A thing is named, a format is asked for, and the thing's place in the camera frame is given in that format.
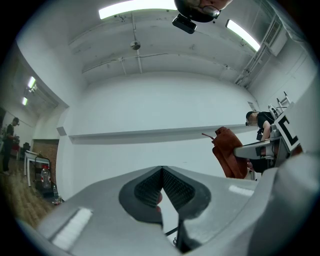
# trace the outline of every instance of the camera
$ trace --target camera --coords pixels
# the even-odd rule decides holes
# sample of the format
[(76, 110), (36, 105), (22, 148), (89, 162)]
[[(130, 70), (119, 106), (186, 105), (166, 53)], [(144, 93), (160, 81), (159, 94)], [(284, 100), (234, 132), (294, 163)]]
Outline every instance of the camera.
[(194, 24), (190, 19), (182, 16), (181, 14), (178, 14), (178, 16), (173, 20), (172, 24), (189, 33), (189, 34), (193, 34), (196, 31), (197, 25)]

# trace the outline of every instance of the wooden floor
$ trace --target wooden floor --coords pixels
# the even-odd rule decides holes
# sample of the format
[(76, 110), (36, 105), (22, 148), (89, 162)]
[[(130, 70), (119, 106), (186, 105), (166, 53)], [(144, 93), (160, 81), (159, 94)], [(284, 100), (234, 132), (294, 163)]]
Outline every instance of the wooden floor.
[(7, 198), (12, 214), (36, 228), (39, 222), (55, 207), (42, 198), (32, 182), (34, 172), (30, 165), (31, 187), (28, 187), (27, 176), (24, 175), (24, 162), (10, 159), (10, 176), (2, 174), (3, 156), (0, 156), (0, 187)]

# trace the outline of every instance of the white wall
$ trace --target white wall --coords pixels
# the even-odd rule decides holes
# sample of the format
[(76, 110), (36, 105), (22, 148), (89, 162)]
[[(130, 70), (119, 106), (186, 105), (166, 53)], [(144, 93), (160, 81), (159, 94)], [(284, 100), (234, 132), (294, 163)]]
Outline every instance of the white wall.
[(37, 83), (67, 107), (79, 99), (87, 83), (68, 46), (66, 4), (47, 4), (28, 21), (16, 41)]
[(34, 140), (52, 140), (59, 139), (60, 135), (57, 131), (58, 121), (65, 107), (58, 105), (56, 108), (45, 112), (39, 117), (33, 134)]
[[(201, 133), (214, 136), (216, 128), (228, 125), (243, 144), (255, 142), (256, 129), (244, 126), (251, 110), (247, 101), (255, 102), (247, 90), (191, 73), (137, 74), (93, 84), (61, 116), (72, 128), (60, 137), (59, 193), (67, 200), (94, 182), (159, 165), (224, 177), (211, 140)], [(178, 215), (165, 194), (160, 206), (167, 232), (177, 226)]]
[(293, 102), (310, 86), (317, 72), (317, 64), (290, 38), (277, 57), (272, 56), (249, 87), (261, 110), (267, 111), (268, 104), (279, 107), (277, 98), (285, 97), (284, 91)]
[(255, 98), (209, 76), (153, 72), (90, 85), (77, 106), (72, 135), (243, 125)]

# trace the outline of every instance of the ceiling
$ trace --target ceiling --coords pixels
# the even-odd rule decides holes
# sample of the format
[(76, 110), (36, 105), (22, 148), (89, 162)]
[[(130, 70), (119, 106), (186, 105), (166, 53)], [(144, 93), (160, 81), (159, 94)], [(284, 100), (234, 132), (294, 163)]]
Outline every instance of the ceiling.
[(68, 0), (59, 14), (67, 23), (68, 47), (80, 63), (88, 84), (136, 73), (180, 71), (208, 75), (234, 83), (255, 51), (226, 28), (232, 19), (260, 42), (273, 12), (263, 0), (234, 0), (222, 10), (215, 24), (197, 23), (194, 34), (172, 25), (178, 11), (132, 12), (139, 58), (131, 49), (134, 40), (130, 12), (100, 20), (98, 10), (117, 0)]
[[(58, 103), (53, 100), (37, 82), (35, 82), (37, 89), (34, 90), (34, 92), (29, 92), (28, 82), (31, 75), (23, 66), (18, 56), (18, 52), (12, 51), (10, 61), (6, 63), (6, 88), (2, 91), (5, 93), (5, 97), (10, 98), (11, 101), (21, 105), (26, 111), (36, 116), (40, 116), (54, 109)], [(24, 97), (28, 99), (25, 106), (22, 105)]]

